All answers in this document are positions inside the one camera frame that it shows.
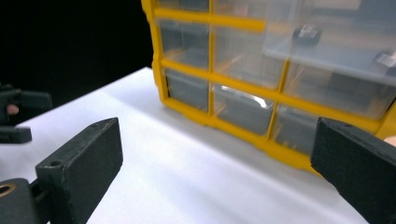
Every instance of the white tabletop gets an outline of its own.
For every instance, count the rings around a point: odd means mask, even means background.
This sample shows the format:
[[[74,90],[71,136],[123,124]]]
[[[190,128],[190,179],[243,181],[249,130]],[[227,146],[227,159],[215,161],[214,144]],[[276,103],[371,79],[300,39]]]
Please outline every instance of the white tabletop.
[[[51,152],[113,117],[124,162],[89,223],[367,223],[324,179],[162,105],[148,68],[24,122],[33,142],[0,146],[0,180],[33,181]]]

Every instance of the transparent drawer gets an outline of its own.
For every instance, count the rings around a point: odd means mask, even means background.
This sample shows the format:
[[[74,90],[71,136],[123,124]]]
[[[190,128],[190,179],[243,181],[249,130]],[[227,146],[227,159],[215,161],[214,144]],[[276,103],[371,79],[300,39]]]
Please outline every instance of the transparent drawer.
[[[169,97],[197,109],[207,111],[208,82],[175,70],[166,69]]]
[[[280,145],[311,155],[318,117],[281,105],[276,110],[275,140]]]
[[[214,0],[214,12],[236,17],[265,19],[269,0]]]
[[[233,28],[216,28],[215,72],[276,88],[284,61],[262,54],[263,35]]]
[[[214,87],[214,93],[218,118],[256,134],[267,132],[273,102],[220,85]]]
[[[209,11],[209,0],[159,0],[160,7],[192,11]]]
[[[396,88],[294,63],[290,66],[285,93],[379,119],[395,99]]]
[[[159,21],[165,58],[207,69],[209,27],[200,23]]]
[[[395,8],[396,1],[271,0],[262,50],[396,86]]]

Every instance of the dark backdrop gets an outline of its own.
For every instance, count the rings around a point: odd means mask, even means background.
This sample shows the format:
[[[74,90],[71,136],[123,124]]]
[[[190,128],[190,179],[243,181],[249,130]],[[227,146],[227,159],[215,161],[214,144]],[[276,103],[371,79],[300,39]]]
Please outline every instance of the dark backdrop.
[[[151,64],[139,0],[3,2],[0,82],[47,91],[54,107]],[[11,123],[41,112],[24,109]]]

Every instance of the table surface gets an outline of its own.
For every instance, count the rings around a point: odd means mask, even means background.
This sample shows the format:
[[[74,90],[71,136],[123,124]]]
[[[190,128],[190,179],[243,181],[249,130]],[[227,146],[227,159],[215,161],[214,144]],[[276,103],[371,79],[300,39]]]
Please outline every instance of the table surface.
[[[113,117],[124,162],[89,223],[367,223],[324,179],[162,105],[149,68],[22,123],[33,141],[0,146],[0,180],[32,182],[50,153]]]

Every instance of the yellow frame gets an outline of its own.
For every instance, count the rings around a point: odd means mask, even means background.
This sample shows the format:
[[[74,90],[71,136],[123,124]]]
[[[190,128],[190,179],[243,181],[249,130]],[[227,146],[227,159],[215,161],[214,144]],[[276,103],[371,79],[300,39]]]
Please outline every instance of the yellow frame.
[[[224,120],[217,119],[213,111],[214,96],[213,91],[210,88],[212,83],[226,85],[240,91],[273,100],[276,103],[276,106],[287,105],[309,112],[318,117],[338,119],[343,122],[347,122],[357,127],[360,127],[363,130],[372,133],[381,139],[396,134],[396,104],[393,104],[391,106],[387,114],[382,119],[368,119],[363,116],[348,113],[346,111],[328,107],[326,105],[308,102],[304,99],[299,99],[283,94],[286,76],[289,71],[289,61],[284,62],[281,79],[276,90],[270,90],[262,86],[246,83],[240,80],[235,80],[230,77],[216,74],[213,67],[216,43],[214,34],[212,32],[209,35],[209,65],[207,71],[165,59],[163,57],[160,29],[155,23],[155,20],[158,19],[193,21],[205,23],[208,25],[228,26],[241,30],[255,32],[262,32],[264,30],[265,21],[213,14],[213,1],[214,0],[209,1],[209,12],[205,13],[160,8],[158,7],[156,0],[142,0],[142,7],[147,15],[152,36],[152,45],[154,49],[152,62],[154,79],[158,87],[160,99],[165,105],[181,112],[188,119],[192,119],[202,125],[218,128],[220,130],[223,130],[224,132],[231,133],[241,139],[244,139],[245,141],[252,143],[255,147],[265,151],[269,156],[279,161],[285,162],[286,164],[297,169],[304,169],[316,175],[318,173],[311,167],[309,156],[288,147],[281,146],[280,144],[272,140],[271,136],[273,135],[273,130],[275,128],[274,126],[276,120],[276,110],[274,110],[273,112],[268,131],[264,136],[251,133],[240,127],[234,126]],[[200,77],[209,81],[207,113],[191,106],[182,104],[181,102],[178,102],[177,100],[168,97],[166,78],[163,75],[164,68],[171,68],[179,72],[186,73],[195,77]]]

